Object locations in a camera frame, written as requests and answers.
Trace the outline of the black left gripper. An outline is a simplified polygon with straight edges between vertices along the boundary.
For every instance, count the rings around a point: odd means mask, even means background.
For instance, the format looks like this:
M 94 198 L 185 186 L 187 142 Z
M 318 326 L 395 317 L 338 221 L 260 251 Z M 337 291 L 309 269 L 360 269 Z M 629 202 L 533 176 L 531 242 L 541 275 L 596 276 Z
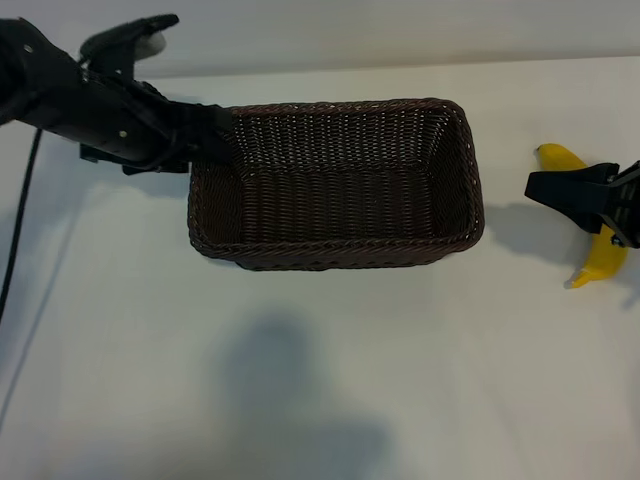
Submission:
M 177 134 L 153 101 L 157 93 L 135 80 L 132 44 L 80 49 L 80 80 L 56 99 L 49 130 L 80 144 L 80 156 L 116 163 L 127 175 L 143 172 L 185 174 Z M 229 132 L 230 110 L 219 105 L 173 103 L 174 123 L 184 135 Z M 199 162 L 231 163 L 233 149 L 219 135 L 206 135 L 192 146 Z

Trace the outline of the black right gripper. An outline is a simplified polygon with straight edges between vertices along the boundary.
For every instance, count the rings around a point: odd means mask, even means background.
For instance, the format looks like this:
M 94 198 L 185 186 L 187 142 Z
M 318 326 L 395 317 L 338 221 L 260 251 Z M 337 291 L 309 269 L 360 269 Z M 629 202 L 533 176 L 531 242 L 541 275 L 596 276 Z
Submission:
M 600 163 L 533 172 L 525 196 L 563 214 L 587 233 L 603 233 L 608 227 L 612 245 L 639 247 L 638 161 L 625 170 L 616 163 Z

